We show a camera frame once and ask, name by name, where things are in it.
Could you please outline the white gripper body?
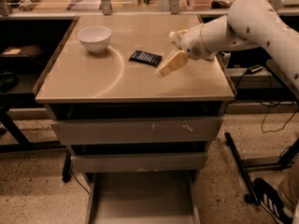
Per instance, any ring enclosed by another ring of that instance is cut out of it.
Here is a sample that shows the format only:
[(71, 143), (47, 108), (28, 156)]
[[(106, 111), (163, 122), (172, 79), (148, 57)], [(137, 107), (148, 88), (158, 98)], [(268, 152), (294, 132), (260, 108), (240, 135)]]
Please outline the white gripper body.
[(193, 26), (181, 38), (180, 47), (187, 52), (189, 58), (192, 60), (200, 60), (207, 56), (207, 51), (201, 37), (202, 28), (202, 23)]

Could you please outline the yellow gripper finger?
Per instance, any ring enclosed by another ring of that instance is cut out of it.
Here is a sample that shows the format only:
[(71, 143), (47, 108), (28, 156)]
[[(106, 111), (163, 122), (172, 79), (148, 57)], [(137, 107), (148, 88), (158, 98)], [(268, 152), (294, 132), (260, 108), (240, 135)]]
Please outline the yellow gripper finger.
[(189, 55), (184, 50), (173, 50), (155, 71), (158, 78), (166, 77), (185, 66), (189, 60)]
[(180, 42), (182, 37), (187, 33), (187, 29), (175, 32), (175, 41)]

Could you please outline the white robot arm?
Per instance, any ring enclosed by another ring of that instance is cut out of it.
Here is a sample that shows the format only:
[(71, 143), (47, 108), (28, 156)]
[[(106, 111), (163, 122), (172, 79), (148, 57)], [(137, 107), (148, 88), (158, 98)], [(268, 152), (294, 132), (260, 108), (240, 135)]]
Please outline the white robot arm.
[(289, 81), (299, 89), (299, 34), (281, 20), (266, 0), (235, 0), (228, 13), (207, 23), (172, 32), (178, 50), (156, 70), (166, 77), (187, 64), (213, 53), (263, 48)]

